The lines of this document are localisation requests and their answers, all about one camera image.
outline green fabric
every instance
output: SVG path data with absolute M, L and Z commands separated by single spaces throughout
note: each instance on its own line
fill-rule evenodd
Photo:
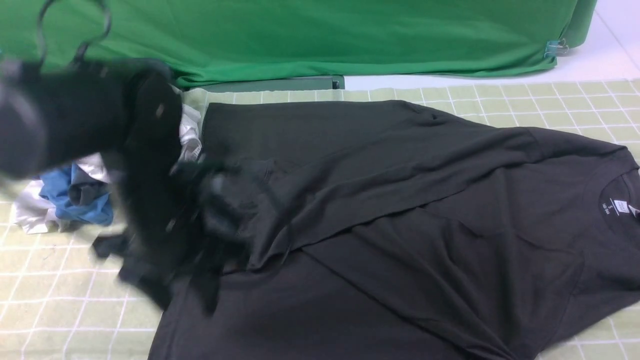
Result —
M 36 56 L 42 2 L 0 1 L 0 49 Z M 113 31 L 89 55 L 152 57 L 179 84 L 328 74 L 513 76 L 556 64 L 549 40 L 580 43 L 595 0 L 111 0 Z M 62 0 L 45 21 L 48 64 L 100 33 L 89 0 Z

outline neckline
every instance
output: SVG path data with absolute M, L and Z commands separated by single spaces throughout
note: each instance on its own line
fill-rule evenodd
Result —
M 631 153 L 623 151 L 615 154 L 587 180 L 582 196 L 582 205 L 585 211 L 589 213 L 588 219 L 592 220 L 593 226 L 605 239 L 611 237 L 619 238 L 620 235 L 616 234 L 602 217 L 598 207 L 600 196 L 612 181 L 638 168 L 639 166 Z

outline pile of clothes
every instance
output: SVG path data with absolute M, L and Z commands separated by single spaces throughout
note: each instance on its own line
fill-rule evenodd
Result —
M 181 161 L 197 160 L 201 128 L 200 113 L 183 105 Z M 114 211 L 108 184 L 100 154 L 87 156 L 31 180 L 13 202 L 10 221 L 27 234 L 68 231 L 78 224 L 109 226 Z

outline white garment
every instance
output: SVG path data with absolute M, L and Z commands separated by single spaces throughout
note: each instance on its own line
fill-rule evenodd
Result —
M 200 142 L 200 130 L 202 128 L 202 116 L 192 107 L 182 105 L 182 119 L 180 120 L 180 143 L 182 144 L 181 161 L 195 161 L 202 150 Z M 109 182 L 107 169 L 104 167 L 100 154 L 89 155 L 76 161 L 79 168 L 84 170 L 92 178 Z M 31 181 L 27 187 L 18 194 L 11 206 L 10 222 L 22 227 L 27 234 L 48 233 L 57 229 L 64 231 L 69 221 L 56 217 L 56 208 L 48 200 L 40 197 L 43 182 Z
M 181 161 L 196 161 L 202 151 L 200 131 L 202 116 L 200 112 L 188 105 L 182 105 L 182 120 L 180 121 L 180 143 L 182 144 Z
M 27 234 L 48 233 L 54 229 L 64 231 L 70 224 L 68 220 L 58 219 L 55 206 L 40 197 L 43 185 L 42 180 L 30 182 L 11 206 L 11 223 L 21 226 Z

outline size tag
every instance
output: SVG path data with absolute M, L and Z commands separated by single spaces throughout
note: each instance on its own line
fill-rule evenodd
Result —
M 618 209 L 619 213 L 627 213 L 628 214 L 630 212 L 626 201 L 613 200 L 613 203 L 616 206 L 616 209 Z

